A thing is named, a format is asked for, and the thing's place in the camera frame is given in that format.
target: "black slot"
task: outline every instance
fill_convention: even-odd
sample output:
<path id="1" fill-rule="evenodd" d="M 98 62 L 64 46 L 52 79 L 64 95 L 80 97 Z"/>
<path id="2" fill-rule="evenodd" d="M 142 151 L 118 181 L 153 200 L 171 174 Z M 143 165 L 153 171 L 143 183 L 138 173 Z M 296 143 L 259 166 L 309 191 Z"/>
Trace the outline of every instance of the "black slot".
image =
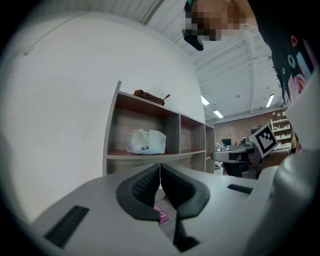
<path id="1" fill-rule="evenodd" d="M 252 190 L 254 190 L 253 188 L 251 187 L 247 187 L 247 186 L 240 186 L 240 185 L 236 185 L 236 184 L 230 184 L 228 186 L 228 189 L 231 189 L 231 190 L 235 190 L 235 191 L 239 191 L 239 192 L 242 192 L 242 193 L 245 193 L 245 194 L 248 194 L 250 195 Z"/>
<path id="2" fill-rule="evenodd" d="M 88 211 L 88 208 L 74 206 L 44 237 L 63 248 Z"/>
<path id="3" fill-rule="evenodd" d="M 182 220 L 198 216 L 210 198 L 208 187 L 165 163 L 161 164 L 161 185 L 172 206 L 176 209 L 173 244 L 184 252 L 199 244 L 185 232 Z"/>
<path id="4" fill-rule="evenodd" d="M 116 189 L 119 205 L 137 220 L 160 221 L 154 210 L 155 195 L 160 186 L 159 164 L 127 178 Z"/>

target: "computer monitor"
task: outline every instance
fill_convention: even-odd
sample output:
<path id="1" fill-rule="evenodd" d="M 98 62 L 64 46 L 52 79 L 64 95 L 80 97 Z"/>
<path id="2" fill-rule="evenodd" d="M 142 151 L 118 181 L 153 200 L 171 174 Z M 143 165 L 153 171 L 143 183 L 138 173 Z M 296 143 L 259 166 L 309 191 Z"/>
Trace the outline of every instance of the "computer monitor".
<path id="1" fill-rule="evenodd" d="M 258 131 L 260 128 L 257 129 L 251 129 L 251 135 L 254 134 L 256 131 Z"/>
<path id="2" fill-rule="evenodd" d="M 224 138 L 222 140 L 222 143 L 225 145 L 225 146 L 231 146 L 231 139 L 230 138 Z"/>

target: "white plastic bag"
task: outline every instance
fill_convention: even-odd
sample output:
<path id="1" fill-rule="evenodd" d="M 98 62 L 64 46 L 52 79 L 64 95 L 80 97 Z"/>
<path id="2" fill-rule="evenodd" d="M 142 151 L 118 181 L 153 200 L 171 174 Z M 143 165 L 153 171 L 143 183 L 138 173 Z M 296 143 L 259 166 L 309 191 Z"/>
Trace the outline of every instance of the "white plastic bag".
<path id="1" fill-rule="evenodd" d="M 143 129 L 133 130 L 126 143 L 126 151 L 134 154 L 164 154 L 166 136 L 157 130 L 145 132 Z"/>

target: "fluorescent light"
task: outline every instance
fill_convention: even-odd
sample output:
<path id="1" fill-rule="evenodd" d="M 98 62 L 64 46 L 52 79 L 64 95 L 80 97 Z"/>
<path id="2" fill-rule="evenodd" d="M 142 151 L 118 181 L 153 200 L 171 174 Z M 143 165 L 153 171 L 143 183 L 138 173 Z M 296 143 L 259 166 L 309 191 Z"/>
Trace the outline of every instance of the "fluorescent light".
<path id="1" fill-rule="evenodd" d="M 271 102 L 273 101 L 275 95 L 274 94 L 271 94 L 270 95 L 270 98 L 269 98 L 269 101 L 268 101 L 268 104 L 265 106 L 266 108 L 269 108 L 269 106 L 271 105 Z"/>
<path id="2" fill-rule="evenodd" d="M 224 116 L 218 110 L 213 111 L 213 113 L 215 113 L 219 118 L 224 118 Z"/>
<path id="3" fill-rule="evenodd" d="M 210 104 L 210 102 L 207 101 L 207 100 L 205 99 L 205 97 L 203 97 L 202 95 L 201 95 L 201 100 L 202 100 L 202 104 L 205 105 L 205 106 Z"/>

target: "white curved wall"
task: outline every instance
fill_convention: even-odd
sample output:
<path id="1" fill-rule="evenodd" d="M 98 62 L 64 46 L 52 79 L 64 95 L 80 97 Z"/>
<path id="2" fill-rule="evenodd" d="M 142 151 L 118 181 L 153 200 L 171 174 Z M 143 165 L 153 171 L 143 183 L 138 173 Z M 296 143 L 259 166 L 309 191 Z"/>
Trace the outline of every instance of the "white curved wall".
<path id="1" fill-rule="evenodd" d="M 189 56 L 162 35 L 117 16 L 64 14 L 24 28 L 1 69 L 6 79 L 0 128 L 28 222 L 102 175 L 118 80 L 120 90 L 130 94 L 137 89 L 160 98 L 171 94 L 166 107 L 205 120 Z"/>

